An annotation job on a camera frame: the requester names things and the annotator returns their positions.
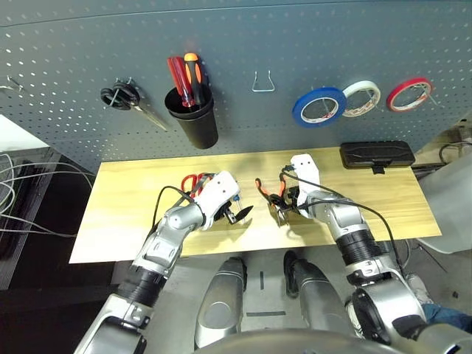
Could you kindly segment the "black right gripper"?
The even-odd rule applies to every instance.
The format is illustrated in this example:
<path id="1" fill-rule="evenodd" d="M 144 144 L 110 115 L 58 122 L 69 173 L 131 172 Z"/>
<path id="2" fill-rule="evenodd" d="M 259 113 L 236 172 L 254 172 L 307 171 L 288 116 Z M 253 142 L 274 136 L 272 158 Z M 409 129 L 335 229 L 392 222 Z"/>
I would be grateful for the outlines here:
<path id="1" fill-rule="evenodd" d="M 287 206 L 275 206 L 275 210 L 279 216 L 286 216 L 290 212 L 299 213 L 298 209 L 298 197 L 299 197 L 299 187 L 289 187 L 285 191 L 285 198 L 278 194 L 270 194 L 268 200 L 271 204 L 287 204 Z"/>

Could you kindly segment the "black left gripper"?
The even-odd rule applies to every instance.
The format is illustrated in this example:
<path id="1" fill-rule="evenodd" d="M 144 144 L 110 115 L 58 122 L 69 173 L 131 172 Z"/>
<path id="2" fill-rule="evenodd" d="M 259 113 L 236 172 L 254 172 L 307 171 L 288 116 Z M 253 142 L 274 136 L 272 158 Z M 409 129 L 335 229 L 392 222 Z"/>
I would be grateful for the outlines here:
<path id="1" fill-rule="evenodd" d="M 253 206 L 248 206 L 239 211 L 236 215 L 231 211 L 229 206 L 223 205 L 216 213 L 215 213 L 215 221 L 219 221 L 222 218 L 226 218 L 228 222 L 233 225 L 237 222 L 242 221 L 246 218 L 246 216 L 251 212 Z"/>

